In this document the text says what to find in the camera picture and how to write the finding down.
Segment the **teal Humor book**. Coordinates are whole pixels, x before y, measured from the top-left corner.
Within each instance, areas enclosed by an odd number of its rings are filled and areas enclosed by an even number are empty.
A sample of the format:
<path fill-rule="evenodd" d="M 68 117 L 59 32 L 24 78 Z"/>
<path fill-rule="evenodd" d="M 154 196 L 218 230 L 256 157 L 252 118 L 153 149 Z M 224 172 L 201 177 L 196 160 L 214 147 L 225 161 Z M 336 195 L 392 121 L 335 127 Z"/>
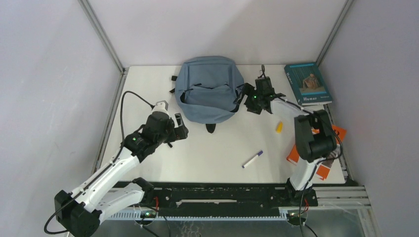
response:
<path fill-rule="evenodd" d="M 315 62 L 287 64 L 284 70 L 299 105 L 325 105 L 333 101 Z"/>

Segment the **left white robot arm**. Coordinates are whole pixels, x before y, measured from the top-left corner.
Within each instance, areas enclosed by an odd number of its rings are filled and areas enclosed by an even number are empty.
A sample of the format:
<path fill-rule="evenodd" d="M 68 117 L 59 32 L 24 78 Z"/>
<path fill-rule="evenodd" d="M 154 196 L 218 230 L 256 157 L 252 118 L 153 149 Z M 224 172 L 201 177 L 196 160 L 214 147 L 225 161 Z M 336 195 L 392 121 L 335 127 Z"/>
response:
<path fill-rule="evenodd" d="M 129 171 L 139 166 L 161 144 L 186 139 L 188 129 L 180 113 L 168 114 L 168 103 L 157 102 L 145 124 L 124 137 L 119 151 L 106 166 L 67 193 L 54 198 L 57 221 L 75 237 L 90 237 L 100 224 L 120 210 L 154 201 L 154 187 L 143 178 L 132 180 L 123 189 L 110 190 Z"/>

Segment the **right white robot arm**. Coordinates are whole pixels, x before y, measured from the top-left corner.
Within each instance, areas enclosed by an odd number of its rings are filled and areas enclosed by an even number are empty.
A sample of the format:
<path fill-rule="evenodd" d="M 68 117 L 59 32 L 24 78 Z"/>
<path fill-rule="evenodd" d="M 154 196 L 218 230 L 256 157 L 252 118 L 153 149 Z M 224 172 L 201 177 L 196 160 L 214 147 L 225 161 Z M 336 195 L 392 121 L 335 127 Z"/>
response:
<path fill-rule="evenodd" d="M 312 187 L 318 166 L 329 160 L 340 142 L 333 130 L 328 113 L 309 110 L 291 102 L 282 93 L 276 93 L 269 77 L 257 78 L 255 85 L 244 83 L 238 86 L 236 104 L 244 101 L 247 111 L 260 114 L 265 110 L 272 115 L 293 120 L 295 148 L 299 156 L 297 166 L 286 182 L 286 201 L 299 205 Z"/>

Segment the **orange Good Morning book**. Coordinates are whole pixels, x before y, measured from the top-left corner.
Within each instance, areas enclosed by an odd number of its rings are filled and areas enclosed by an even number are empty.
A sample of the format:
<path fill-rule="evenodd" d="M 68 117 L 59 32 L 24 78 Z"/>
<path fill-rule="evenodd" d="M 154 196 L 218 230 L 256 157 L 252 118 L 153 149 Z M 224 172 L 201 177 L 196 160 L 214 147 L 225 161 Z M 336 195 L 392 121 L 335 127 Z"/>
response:
<path fill-rule="evenodd" d="M 334 124 L 332 125 L 332 129 L 334 130 L 335 134 L 339 137 L 340 141 L 343 141 L 346 135 L 346 130 Z M 330 159 L 330 160 L 324 161 L 318 166 L 315 177 L 319 178 L 320 180 L 324 181 L 327 179 L 333 165 L 333 161 L 331 159 L 337 158 L 340 154 L 340 142 L 338 139 L 336 139 L 336 144 L 337 144 L 336 149 L 333 152 L 331 152 L 330 155 L 327 157 L 327 159 Z M 286 160 L 294 165 L 297 165 L 298 160 L 299 160 L 299 155 L 298 155 L 295 145 L 293 146 Z"/>

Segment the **blue-grey student backpack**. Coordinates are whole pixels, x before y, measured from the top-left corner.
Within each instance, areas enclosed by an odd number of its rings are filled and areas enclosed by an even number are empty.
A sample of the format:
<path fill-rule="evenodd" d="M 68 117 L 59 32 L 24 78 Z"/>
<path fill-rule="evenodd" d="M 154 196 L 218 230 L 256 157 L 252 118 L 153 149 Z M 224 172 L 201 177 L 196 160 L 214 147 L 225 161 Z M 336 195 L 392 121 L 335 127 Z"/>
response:
<path fill-rule="evenodd" d="M 202 56 L 185 61 L 173 76 L 178 106 L 186 118 L 204 124 L 209 133 L 230 119 L 240 107 L 238 98 L 245 84 L 234 60 L 223 56 Z"/>

